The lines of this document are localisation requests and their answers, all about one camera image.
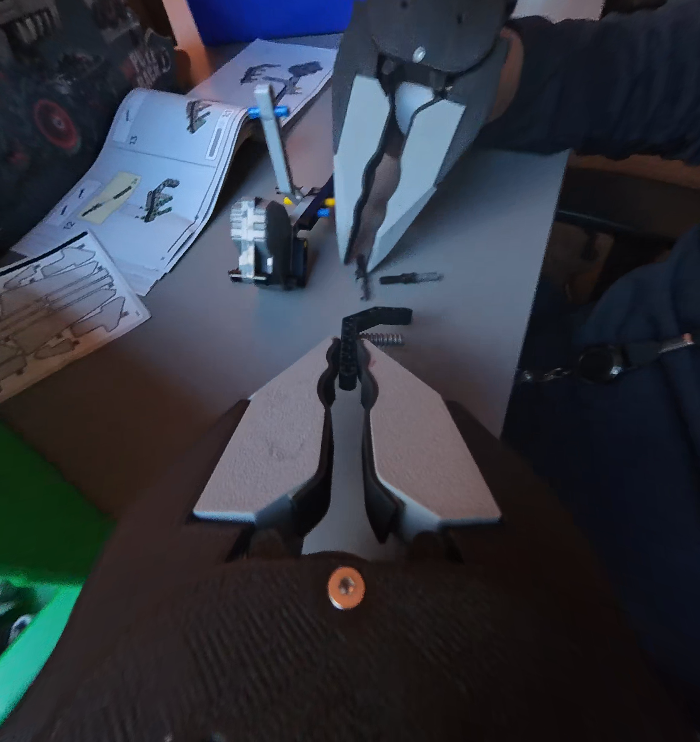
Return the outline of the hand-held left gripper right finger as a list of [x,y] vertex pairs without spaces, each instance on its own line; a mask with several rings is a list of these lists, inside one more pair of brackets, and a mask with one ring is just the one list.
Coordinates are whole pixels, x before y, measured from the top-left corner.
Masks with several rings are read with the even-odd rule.
[[369,342],[358,343],[364,504],[380,543],[496,524],[502,512],[435,390]]

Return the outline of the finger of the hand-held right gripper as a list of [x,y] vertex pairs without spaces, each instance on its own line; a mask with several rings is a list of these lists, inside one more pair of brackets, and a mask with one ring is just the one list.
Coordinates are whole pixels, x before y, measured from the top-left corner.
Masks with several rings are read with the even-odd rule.
[[[389,197],[366,257],[373,271],[388,256],[437,189],[438,175],[465,112],[462,105],[427,105],[412,117],[400,155],[400,176]],[[370,195],[373,161],[382,153],[382,140],[391,119],[389,105],[376,105],[358,116],[358,148],[368,162],[358,171],[358,211]]]
[[391,106],[380,81],[357,75],[351,86],[344,123],[334,154],[334,217],[339,256],[351,256],[364,205],[385,147]]

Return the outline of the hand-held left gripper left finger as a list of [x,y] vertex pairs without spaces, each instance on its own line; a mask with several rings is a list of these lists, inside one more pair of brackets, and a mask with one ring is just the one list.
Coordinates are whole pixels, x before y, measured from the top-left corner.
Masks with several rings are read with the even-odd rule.
[[296,539],[310,533],[330,504],[335,379],[329,337],[257,390],[193,515]]

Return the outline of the black angled lego beam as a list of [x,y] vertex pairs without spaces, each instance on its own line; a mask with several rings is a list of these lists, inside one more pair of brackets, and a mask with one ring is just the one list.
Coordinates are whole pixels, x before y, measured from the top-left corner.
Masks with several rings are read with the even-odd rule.
[[375,306],[346,316],[342,320],[339,347],[339,388],[352,391],[358,379],[357,343],[360,335],[376,326],[405,327],[412,323],[413,310],[406,307]]

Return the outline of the person's right forearm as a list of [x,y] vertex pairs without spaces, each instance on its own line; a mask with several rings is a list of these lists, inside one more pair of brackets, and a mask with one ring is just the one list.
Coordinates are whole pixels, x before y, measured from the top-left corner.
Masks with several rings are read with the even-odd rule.
[[700,165],[700,1],[552,23],[507,24],[515,41],[507,106],[475,143]]

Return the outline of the grey lego beam blue pins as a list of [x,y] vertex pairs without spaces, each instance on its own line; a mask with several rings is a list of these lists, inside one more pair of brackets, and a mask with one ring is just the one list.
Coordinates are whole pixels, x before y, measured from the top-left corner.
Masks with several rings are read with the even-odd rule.
[[277,103],[269,82],[261,82],[254,88],[254,98],[255,106],[247,110],[247,115],[262,125],[278,192],[295,205],[305,196],[293,181],[281,130],[281,122],[289,117],[290,109]]

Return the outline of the grey lego motor assembly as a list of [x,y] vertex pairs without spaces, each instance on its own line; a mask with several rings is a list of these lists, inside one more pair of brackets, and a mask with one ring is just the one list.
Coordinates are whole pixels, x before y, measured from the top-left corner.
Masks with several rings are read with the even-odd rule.
[[298,202],[241,199],[230,211],[231,239],[238,263],[228,272],[234,284],[284,291],[304,289],[308,281],[308,235],[334,208],[334,177],[312,188]]

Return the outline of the lego instruction booklet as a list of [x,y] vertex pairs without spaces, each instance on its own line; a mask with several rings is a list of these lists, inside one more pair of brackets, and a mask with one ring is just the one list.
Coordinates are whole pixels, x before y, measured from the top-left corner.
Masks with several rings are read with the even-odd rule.
[[211,217],[237,147],[271,85],[295,118],[330,81],[336,49],[257,39],[186,95],[126,95],[97,159],[11,251],[38,257],[86,231],[145,296]]

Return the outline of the lego sticker sheet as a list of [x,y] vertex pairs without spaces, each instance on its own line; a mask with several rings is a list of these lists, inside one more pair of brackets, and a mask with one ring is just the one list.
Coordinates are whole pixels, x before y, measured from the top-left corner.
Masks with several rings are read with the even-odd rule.
[[84,231],[0,266],[0,404],[150,319],[100,242]]

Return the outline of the pile of lego pieces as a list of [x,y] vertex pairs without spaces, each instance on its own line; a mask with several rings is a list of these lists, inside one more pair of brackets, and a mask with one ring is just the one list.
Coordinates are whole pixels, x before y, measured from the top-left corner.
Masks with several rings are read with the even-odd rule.
[[30,626],[39,611],[37,590],[0,580],[0,656]]

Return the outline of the black printed lego box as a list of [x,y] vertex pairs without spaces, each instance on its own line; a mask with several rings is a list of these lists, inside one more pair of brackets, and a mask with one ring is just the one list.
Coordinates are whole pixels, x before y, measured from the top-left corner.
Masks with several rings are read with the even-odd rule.
[[0,261],[90,169],[134,88],[179,91],[140,2],[0,1]]

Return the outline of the blue plastic bin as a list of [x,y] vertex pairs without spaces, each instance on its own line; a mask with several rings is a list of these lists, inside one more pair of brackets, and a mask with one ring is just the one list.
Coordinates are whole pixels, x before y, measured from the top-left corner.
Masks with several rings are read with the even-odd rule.
[[204,45],[343,32],[353,1],[188,1]]

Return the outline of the green plastic bin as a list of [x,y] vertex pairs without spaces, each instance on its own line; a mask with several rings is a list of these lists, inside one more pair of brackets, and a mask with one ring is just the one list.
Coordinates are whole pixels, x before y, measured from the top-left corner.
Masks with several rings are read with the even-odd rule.
[[109,518],[0,421],[0,580],[39,596],[34,620],[0,656],[0,722],[48,661],[111,530]]

